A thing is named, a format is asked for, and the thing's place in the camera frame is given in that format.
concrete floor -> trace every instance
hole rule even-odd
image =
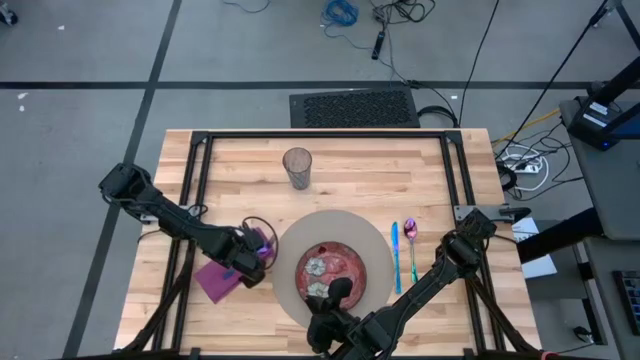
[[[0,27],[0,83],[35,81],[147,81],[169,11],[177,0],[14,1],[14,28]],[[247,6],[256,2],[244,3]],[[360,20],[345,33],[369,44],[379,31],[367,1],[355,1]],[[183,0],[161,81],[387,80],[389,69],[320,27],[323,1],[274,0],[248,15],[219,1]],[[465,81],[493,0],[439,1],[420,24],[392,28],[394,60],[403,76]],[[474,80],[547,81],[599,4],[598,0],[510,0],[500,4]],[[640,3],[627,9],[640,25]],[[559,81],[610,78],[634,57],[617,15],[591,30]],[[515,130],[540,90],[469,90],[464,127],[488,128],[492,138]],[[107,206],[97,184],[125,155],[144,89],[0,90],[0,358],[62,355],[84,281],[102,231]],[[136,163],[153,170],[168,128],[287,128],[288,96],[331,89],[158,90],[153,96]],[[459,108],[462,91],[441,89]],[[23,99],[19,95],[28,93]],[[550,91],[534,116],[581,90]],[[414,90],[418,108],[440,101]],[[640,91],[624,95],[640,100]],[[545,122],[523,134],[550,128]],[[423,117],[422,127],[445,127]],[[567,141],[563,128],[556,137]],[[552,174],[566,156],[549,156]],[[575,163],[566,177],[579,176]],[[589,207],[583,183],[564,185],[527,206],[533,216],[563,219]],[[89,318],[81,354],[111,350],[122,310],[140,226],[120,216]],[[560,312],[562,303],[534,302],[545,348],[576,346],[570,327],[584,314]],[[608,349],[579,354],[614,358]]]

metal bracket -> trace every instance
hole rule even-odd
[[[184,210],[188,210],[191,216],[198,216],[200,214],[200,207],[193,205],[180,205],[180,207]],[[140,215],[140,222],[149,225],[151,223],[157,222],[158,218],[153,215],[142,214]]]
[[[509,224],[518,222],[531,213],[529,208],[512,208],[509,205],[456,205],[453,207],[456,221],[462,221],[474,209],[480,210],[492,221],[504,221]]]

black metal frame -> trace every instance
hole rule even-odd
[[[471,177],[467,166],[467,161],[464,152],[464,145],[462,140],[462,134],[460,131],[372,131],[372,130],[321,130],[321,131],[282,131],[282,130],[268,130],[268,131],[228,131],[228,132],[216,132],[216,131],[194,131],[191,136],[189,154],[187,157],[187,164],[185,168],[184,181],[182,184],[180,194],[180,205],[185,205],[191,188],[193,179],[193,170],[195,165],[196,153],[200,144],[204,144],[204,156],[202,161],[202,167],[200,169],[200,178],[198,183],[198,190],[196,194],[195,205],[203,205],[206,183],[209,175],[209,167],[211,164],[211,155],[213,153],[213,143],[216,138],[425,138],[425,139],[437,139],[440,142],[442,151],[443,164],[445,168],[445,176],[447,179],[447,185],[449,190],[449,197],[451,200],[452,216],[455,220],[455,214],[453,213],[453,207],[460,205],[458,199],[458,192],[456,188],[456,182],[453,172],[453,165],[451,161],[451,154],[449,152],[449,142],[451,142],[456,149],[458,163],[460,166],[460,174],[462,178],[462,184],[465,192],[465,198],[468,205],[475,205],[475,197],[473,195],[473,188],[471,185]],[[167,262],[167,270],[165,273],[165,279],[163,283],[163,298],[169,291],[173,278],[175,275],[175,267],[178,261],[178,254],[181,240],[173,240],[169,251],[169,258]],[[184,265],[187,271],[191,273],[193,270],[193,262],[195,258],[195,244],[189,242],[187,253],[185,255]],[[491,273],[488,268],[488,261],[486,255],[484,256],[481,264],[482,281],[487,286],[492,297],[495,297],[493,290],[493,283],[491,280]],[[484,339],[484,333],[482,329],[482,320],[480,318],[480,310],[478,307],[478,300],[475,291],[467,281],[465,283],[467,290],[467,298],[469,301],[469,313],[471,316],[471,324],[474,333],[474,339],[476,343],[477,351],[486,350],[486,344]],[[189,296],[190,280],[187,281],[185,287],[180,293],[180,299],[178,301],[178,311],[176,313],[174,331],[172,334],[171,348],[173,351],[180,351],[180,344],[182,340],[182,333],[184,329],[184,321],[187,308],[187,300]],[[494,334],[495,346],[497,350],[505,350],[504,339],[502,332],[500,331],[497,323],[491,318],[491,327]],[[165,319],[162,320],[158,326],[152,343],[152,350],[158,351],[162,349],[162,342],[165,333]],[[227,355],[200,355],[199,359],[232,359],[233,356]],[[269,356],[270,359],[284,358],[282,356]],[[295,356],[295,359],[312,359],[314,356]],[[408,357],[407,359],[461,359],[462,356],[418,356]]]

black floor line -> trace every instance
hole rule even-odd
[[[435,89],[464,89],[465,81],[429,81]],[[552,90],[584,90],[590,81],[557,81]],[[469,89],[542,90],[546,81],[472,81]],[[4,90],[287,90],[287,89],[362,89],[388,87],[388,81],[35,81],[0,82]],[[640,89],[640,83],[632,89]]]
[[[182,0],[173,0],[171,10],[167,18],[167,23],[165,24],[164,32],[162,33],[162,39],[160,40],[160,46],[158,47],[158,51],[153,62],[153,67],[151,69],[151,74],[149,75],[149,81],[146,83],[142,83],[145,85],[145,92],[140,103],[140,110],[138,111],[138,115],[136,116],[133,130],[131,131],[129,145],[127,146],[127,150],[124,155],[124,162],[126,163],[133,162],[138,151],[140,139],[142,138],[142,131],[144,130],[144,125],[149,115],[149,109],[151,109],[153,95],[155,94],[155,88],[148,85],[157,84],[158,79],[160,78],[162,65],[164,64],[164,59],[167,55],[169,42],[171,41],[171,36],[173,35],[173,29],[175,27],[176,19],[178,18],[178,12],[180,11],[181,5]],[[98,284],[100,282],[100,277],[102,276],[102,271],[104,270],[104,264],[107,258],[107,254],[109,253],[111,239],[113,238],[113,233],[118,221],[118,214],[119,209],[115,205],[109,207],[107,217],[105,218],[104,225],[102,227],[102,232],[100,233],[100,238],[98,239],[98,245],[96,246],[96,251],[93,254],[93,260],[91,261],[91,266],[89,267],[87,280],[82,290],[80,303],[78,304],[78,309],[76,310],[76,315],[73,319],[71,331],[69,332],[69,337],[67,338],[67,343],[62,354],[63,358],[76,357],[78,355],[78,351],[80,350],[82,337],[84,336],[84,331],[87,327],[87,322],[89,321],[91,308],[93,307],[93,301],[95,299],[96,292],[98,291]]]

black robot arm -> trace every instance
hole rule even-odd
[[[495,225],[480,211],[472,211],[458,224],[457,230],[443,236],[436,250],[436,261],[429,272],[391,306],[372,312],[362,320],[339,307],[340,300],[349,296],[351,291],[349,279],[334,280],[329,287],[328,299],[308,297],[306,303],[313,315],[307,340],[313,351],[336,360],[388,359],[395,350],[406,322],[415,313],[448,284],[459,278],[470,278],[516,351],[541,354],[511,325],[476,276],[482,258],[483,241],[493,236],[495,230]],[[332,341],[342,345],[329,354]]]
[[[106,202],[118,205],[134,218],[140,220],[141,215],[153,215],[158,218],[160,230],[167,235],[194,240],[206,256],[240,272],[240,280],[248,288],[264,279],[265,262],[258,256],[258,250],[265,244],[260,234],[247,227],[202,223],[164,197],[143,168],[118,164],[100,182],[99,188]]]

